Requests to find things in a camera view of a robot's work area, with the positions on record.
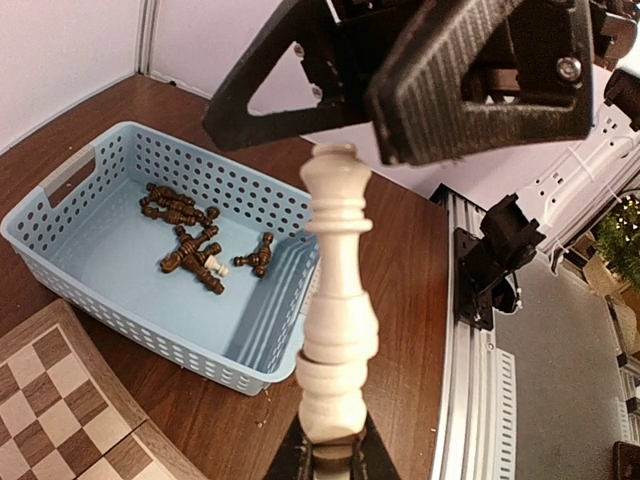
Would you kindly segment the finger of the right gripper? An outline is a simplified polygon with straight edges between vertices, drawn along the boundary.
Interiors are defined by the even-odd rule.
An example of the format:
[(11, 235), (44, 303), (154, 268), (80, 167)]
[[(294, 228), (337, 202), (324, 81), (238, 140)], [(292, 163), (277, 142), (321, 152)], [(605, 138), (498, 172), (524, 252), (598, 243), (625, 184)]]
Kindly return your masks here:
[(367, 122), (348, 1), (282, 1), (213, 94), (202, 126), (235, 151)]
[(369, 83), (382, 161), (580, 140), (593, 116), (585, 1), (428, 1)]

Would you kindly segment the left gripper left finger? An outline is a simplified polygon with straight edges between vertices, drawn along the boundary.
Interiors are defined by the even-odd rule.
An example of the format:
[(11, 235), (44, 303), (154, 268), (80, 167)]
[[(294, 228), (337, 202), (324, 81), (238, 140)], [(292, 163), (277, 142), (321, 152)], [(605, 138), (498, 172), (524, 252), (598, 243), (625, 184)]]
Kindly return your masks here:
[(294, 417), (264, 480), (311, 480), (312, 444), (304, 434), (298, 417)]

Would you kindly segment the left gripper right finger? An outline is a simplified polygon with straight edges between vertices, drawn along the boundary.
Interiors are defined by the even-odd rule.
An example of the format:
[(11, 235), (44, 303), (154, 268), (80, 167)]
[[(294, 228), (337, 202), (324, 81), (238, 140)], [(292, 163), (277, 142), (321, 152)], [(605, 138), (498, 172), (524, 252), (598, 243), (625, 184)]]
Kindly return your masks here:
[(354, 480), (399, 480), (400, 475), (370, 414), (357, 437), (351, 460)]

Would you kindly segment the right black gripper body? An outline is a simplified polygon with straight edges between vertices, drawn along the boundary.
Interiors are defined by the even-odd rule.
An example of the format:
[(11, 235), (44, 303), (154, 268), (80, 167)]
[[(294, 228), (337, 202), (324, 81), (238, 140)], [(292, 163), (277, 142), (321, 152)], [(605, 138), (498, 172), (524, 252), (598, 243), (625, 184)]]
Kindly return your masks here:
[[(345, 31), (355, 49), (365, 90), (394, 46), (405, 44), (409, 28), (435, 38), (443, 33), (458, 1), (348, 1)], [(592, 1), (588, 20), (578, 17), (576, 1), (522, 1), (479, 47), (465, 47), (472, 61), (460, 75), (460, 97), (465, 102), (496, 103), (514, 97), (526, 104), (565, 106), (569, 83), (553, 72), (557, 60), (593, 58), (613, 68), (629, 51), (637, 33), (639, 7), (635, 1)]]

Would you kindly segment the white king chess piece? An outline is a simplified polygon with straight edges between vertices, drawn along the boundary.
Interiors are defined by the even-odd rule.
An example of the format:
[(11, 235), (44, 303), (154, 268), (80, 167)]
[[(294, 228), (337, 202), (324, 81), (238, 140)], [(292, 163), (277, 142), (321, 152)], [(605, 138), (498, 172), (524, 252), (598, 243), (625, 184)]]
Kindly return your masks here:
[(363, 430), (362, 388), (379, 347), (379, 322), (359, 266), (360, 236), (373, 227), (364, 214), (371, 171), (353, 145), (324, 144), (313, 148), (300, 177), (311, 195), (306, 229), (319, 245), (320, 278), (296, 359), (298, 419), (311, 443), (326, 444)]

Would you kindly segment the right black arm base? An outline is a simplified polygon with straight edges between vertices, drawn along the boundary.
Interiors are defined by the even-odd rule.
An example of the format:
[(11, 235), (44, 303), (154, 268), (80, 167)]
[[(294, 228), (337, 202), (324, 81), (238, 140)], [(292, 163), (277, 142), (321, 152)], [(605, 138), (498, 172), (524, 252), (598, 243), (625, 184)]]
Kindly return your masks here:
[(456, 228), (454, 240), (454, 318), (479, 330), (494, 328), (495, 309), (516, 310), (516, 287), (507, 277), (530, 263), (545, 239), (539, 222), (517, 205), (518, 195), (505, 196), (486, 213), (481, 237)]

